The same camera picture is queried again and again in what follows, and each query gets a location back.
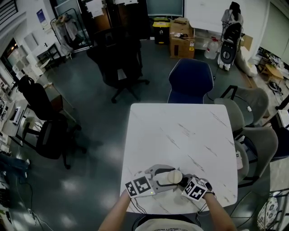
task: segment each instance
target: poster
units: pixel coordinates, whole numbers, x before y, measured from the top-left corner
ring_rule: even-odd
[[[102,0],[92,0],[86,3],[87,11],[91,12],[92,17],[103,15],[103,3]]]
[[[37,13],[38,20],[42,26],[42,29],[47,32],[50,30],[50,25],[47,23],[46,18],[44,16],[43,10],[39,10]]]

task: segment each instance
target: round object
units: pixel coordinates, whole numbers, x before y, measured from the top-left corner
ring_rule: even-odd
[[[268,87],[269,87],[272,91],[274,91],[274,92],[279,91],[278,85],[277,85],[276,83],[272,82],[272,81],[270,81],[270,82],[268,83]]]
[[[258,214],[257,225],[260,230],[268,229],[270,224],[275,220],[278,212],[278,201],[275,197],[270,197],[263,205]]]
[[[168,181],[177,184],[182,180],[182,173],[179,170],[173,170],[168,173]]]

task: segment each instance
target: chair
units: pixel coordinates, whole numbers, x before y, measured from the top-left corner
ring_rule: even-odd
[[[74,138],[76,130],[80,131],[81,127],[76,125],[70,131],[67,131],[68,124],[66,120],[45,121],[40,131],[35,131],[29,128],[29,123],[23,129],[22,140],[26,143],[25,137],[27,133],[38,136],[36,146],[29,145],[39,155],[49,159],[59,159],[63,156],[63,163],[66,169],[70,169],[70,165],[66,162],[66,147],[69,147],[70,140]],[[86,149],[78,146],[82,153],[86,153]]]
[[[180,59],[168,80],[172,86],[168,103],[204,103],[204,95],[213,89],[210,66],[194,59]]]
[[[230,98],[225,98],[230,90],[233,93]],[[251,108],[253,113],[253,121],[251,124],[246,125],[244,116],[238,104],[234,101],[235,98],[241,98]],[[269,98],[266,92],[261,88],[242,88],[230,85],[227,90],[222,94],[221,98],[214,100],[214,104],[223,104],[226,106],[232,131],[238,131],[245,126],[257,125],[267,111],[269,105]]]
[[[258,156],[254,176],[244,178],[244,180],[251,180],[251,182],[239,185],[239,187],[245,187],[255,183],[264,173],[277,151],[278,137],[270,127],[243,128],[240,134],[245,136],[241,143],[250,149],[253,148],[253,153]]]
[[[140,100],[131,87],[138,83],[149,84],[142,76],[141,43],[139,39],[127,36],[123,27],[111,28],[94,35],[97,43],[87,50],[87,55],[98,64],[103,81],[108,86],[117,89],[112,97],[116,97],[126,88],[136,100]]]
[[[243,168],[238,170],[238,183],[240,183],[249,173],[249,160],[246,151],[242,147],[241,143],[237,140],[235,140],[234,143],[236,152],[240,152],[243,164]]]
[[[271,159],[271,162],[281,160],[289,156],[289,149],[288,149],[289,130],[287,130],[284,127],[281,127],[277,130],[274,129],[274,131],[276,132],[276,135],[278,137],[278,149],[273,158]],[[256,162],[258,160],[258,153],[256,152],[254,144],[252,144],[252,142],[247,138],[244,139],[244,143],[251,150],[251,152],[256,158],[255,160],[250,161],[250,163]]]
[[[36,116],[41,120],[46,120],[40,131],[30,129],[30,122],[27,122],[23,129],[22,141],[39,155],[49,159],[58,159],[62,154],[66,169],[70,169],[70,165],[66,163],[65,147],[74,137],[74,132],[81,130],[81,127],[76,125],[68,131],[66,117],[53,110],[44,88],[40,84],[34,83],[31,78],[27,76],[21,78],[19,91],[23,93]],[[38,136],[36,146],[25,140],[27,133]],[[86,153],[85,148],[80,146],[79,148],[83,153]]]

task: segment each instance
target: plastic jug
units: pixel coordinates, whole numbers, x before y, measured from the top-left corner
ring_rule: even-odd
[[[205,57],[207,59],[214,60],[219,50],[219,41],[212,37],[212,41],[209,43],[207,50],[205,51]]]

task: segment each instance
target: marble pattern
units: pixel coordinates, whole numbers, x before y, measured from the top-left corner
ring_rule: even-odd
[[[154,164],[180,168],[183,174],[207,179],[225,207],[236,203],[238,177],[228,113],[223,105],[133,104],[129,117],[121,190],[139,171]],[[197,212],[205,201],[192,203],[181,190],[137,198],[149,214]],[[131,203],[128,212],[138,213]]]

